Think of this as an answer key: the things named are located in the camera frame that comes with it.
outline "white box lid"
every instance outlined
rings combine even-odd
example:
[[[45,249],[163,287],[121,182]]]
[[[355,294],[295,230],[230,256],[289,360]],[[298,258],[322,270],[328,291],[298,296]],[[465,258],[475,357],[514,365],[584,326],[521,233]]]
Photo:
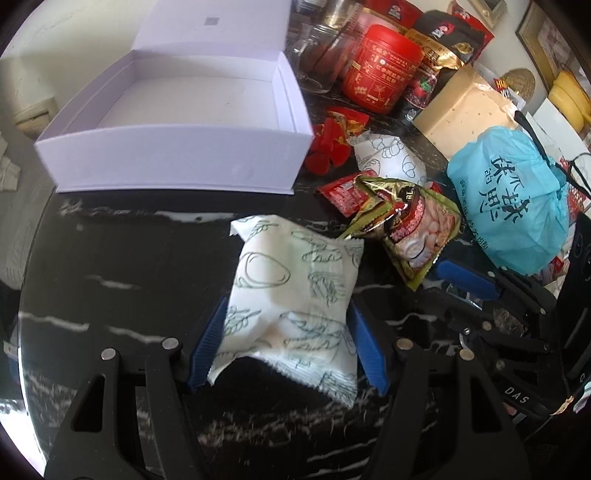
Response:
[[[290,0],[160,0],[133,49],[209,43],[283,51],[290,8]]]

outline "open white box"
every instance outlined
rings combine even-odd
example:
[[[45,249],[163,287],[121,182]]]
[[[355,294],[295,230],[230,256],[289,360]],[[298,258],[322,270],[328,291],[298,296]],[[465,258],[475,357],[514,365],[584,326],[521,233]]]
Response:
[[[292,193],[313,138],[283,54],[290,0],[160,0],[131,52],[36,143],[60,192]]]

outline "white wall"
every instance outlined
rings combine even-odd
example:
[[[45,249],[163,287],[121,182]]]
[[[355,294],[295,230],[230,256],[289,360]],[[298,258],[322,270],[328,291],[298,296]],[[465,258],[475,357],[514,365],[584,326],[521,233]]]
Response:
[[[507,3],[507,12],[492,30],[495,39],[485,48],[479,62],[498,75],[522,67],[532,71],[535,76],[535,92],[526,110],[533,113],[544,101],[547,92],[534,63],[515,34],[530,2],[529,0],[505,1]],[[449,5],[449,0],[411,0],[411,2],[424,12],[434,9],[447,11]],[[469,0],[457,0],[457,2],[472,15],[479,18],[476,9]]]
[[[62,108],[129,52],[155,2],[45,0],[25,20],[0,59],[0,95],[9,114],[50,97]]]

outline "marble surface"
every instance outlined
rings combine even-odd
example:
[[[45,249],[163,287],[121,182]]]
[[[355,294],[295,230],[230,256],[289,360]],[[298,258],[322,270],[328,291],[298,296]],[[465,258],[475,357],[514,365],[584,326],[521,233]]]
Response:
[[[313,122],[337,93],[306,95]],[[427,175],[457,201],[446,159],[418,132],[373,117],[373,132],[398,134],[427,166]],[[103,348],[132,355],[175,336],[184,342],[220,297],[228,294],[242,248],[229,222],[276,213],[327,236],[348,222],[315,193],[356,171],[351,157],[323,178],[302,171],[292,196],[232,192],[138,191],[54,194],[31,251],[20,311],[24,392],[41,449],[51,449],[59,425]],[[442,253],[486,271],[490,262],[471,232]],[[428,277],[424,288],[441,287]],[[355,288],[374,315],[424,348],[452,354],[457,339],[403,285],[378,244],[367,244]],[[430,393],[420,469],[429,468],[437,427],[437,392]],[[145,391],[136,391],[139,435],[148,470],[159,473]],[[359,478],[384,421],[387,400],[359,371],[352,409],[295,384],[263,363],[240,359],[196,395],[182,395],[192,433],[213,478]]]

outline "blue plastic bag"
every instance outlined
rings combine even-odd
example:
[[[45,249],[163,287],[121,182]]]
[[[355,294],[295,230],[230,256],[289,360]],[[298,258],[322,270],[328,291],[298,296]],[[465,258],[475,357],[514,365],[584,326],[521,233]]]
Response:
[[[497,267],[537,273],[566,241],[568,185],[549,160],[521,131],[491,127],[447,166],[467,223]]]

